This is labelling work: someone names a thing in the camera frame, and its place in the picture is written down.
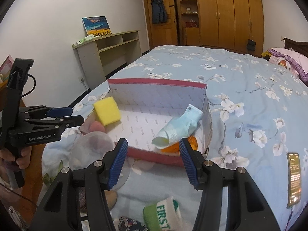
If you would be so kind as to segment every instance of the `screw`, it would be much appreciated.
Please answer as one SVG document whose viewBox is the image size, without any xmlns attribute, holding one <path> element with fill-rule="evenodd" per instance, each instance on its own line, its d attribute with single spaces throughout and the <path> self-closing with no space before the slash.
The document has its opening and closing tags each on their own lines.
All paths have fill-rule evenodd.
<svg viewBox="0 0 308 231">
<path fill-rule="evenodd" d="M 100 167 L 101 165 L 103 165 L 102 161 L 95 161 L 94 162 L 94 166 L 96 166 L 96 167 Z"/>
<path fill-rule="evenodd" d="M 206 161 L 204 162 L 204 165 L 207 166 L 207 167 L 210 167 L 210 166 L 213 165 L 213 162 L 210 161 L 210 160 L 206 160 Z"/>
<path fill-rule="evenodd" d="M 244 174 L 246 172 L 246 169 L 243 167 L 238 167 L 238 172 L 240 172 L 241 174 Z"/>
<path fill-rule="evenodd" d="M 61 169 L 61 173 L 66 174 L 70 169 L 68 167 L 64 167 Z"/>
</svg>

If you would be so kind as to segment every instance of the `red basket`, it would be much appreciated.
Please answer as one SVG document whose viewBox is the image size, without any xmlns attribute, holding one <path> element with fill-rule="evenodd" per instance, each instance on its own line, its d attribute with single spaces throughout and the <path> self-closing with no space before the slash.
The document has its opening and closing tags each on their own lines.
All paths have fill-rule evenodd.
<svg viewBox="0 0 308 231">
<path fill-rule="evenodd" d="M 196 22 L 185 22 L 187 28 L 197 28 L 198 25 Z"/>
</svg>

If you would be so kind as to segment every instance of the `wooden headboard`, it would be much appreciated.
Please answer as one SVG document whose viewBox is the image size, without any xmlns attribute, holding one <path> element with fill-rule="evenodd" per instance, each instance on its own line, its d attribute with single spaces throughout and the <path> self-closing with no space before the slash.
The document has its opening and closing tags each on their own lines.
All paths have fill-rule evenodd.
<svg viewBox="0 0 308 231">
<path fill-rule="evenodd" d="M 308 57 L 308 42 L 297 42 L 284 38 L 285 49 L 293 48 L 296 52 Z"/>
</svg>

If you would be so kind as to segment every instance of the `floral bedsheet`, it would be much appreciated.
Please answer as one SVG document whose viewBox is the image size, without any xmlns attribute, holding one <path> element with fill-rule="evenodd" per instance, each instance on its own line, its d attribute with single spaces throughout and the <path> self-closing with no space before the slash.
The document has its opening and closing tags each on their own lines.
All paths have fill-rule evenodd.
<svg viewBox="0 0 308 231">
<path fill-rule="evenodd" d="M 222 49 L 160 46 L 128 65 L 113 78 L 177 79 L 207 83 L 213 121 L 208 159 L 220 167 L 246 167 L 268 201 L 281 230 L 291 227 L 308 200 L 308 88 L 286 69 L 251 55 Z M 85 118 L 93 103 L 108 91 L 104 82 L 74 107 Z M 43 174 L 57 173 L 60 160 L 67 166 L 70 150 L 80 135 L 66 130 L 59 142 L 43 153 Z M 287 208 L 287 152 L 297 152 L 301 163 L 301 201 Z M 201 199 L 183 168 L 129 158 L 131 173 L 118 191 L 114 217 L 142 221 L 142 209 L 170 195 L 178 200 L 189 230 Z M 224 189 L 221 230 L 225 228 L 227 191 Z"/>
</svg>

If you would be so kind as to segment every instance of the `gold phone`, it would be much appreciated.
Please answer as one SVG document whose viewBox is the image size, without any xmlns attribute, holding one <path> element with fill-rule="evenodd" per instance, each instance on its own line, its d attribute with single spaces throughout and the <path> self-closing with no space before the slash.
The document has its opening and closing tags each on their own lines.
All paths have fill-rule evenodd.
<svg viewBox="0 0 308 231">
<path fill-rule="evenodd" d="M 287 153 L 289 164 L 288 207 L 301 200 L 301 166 L 298 153 Z"/>
</svg>

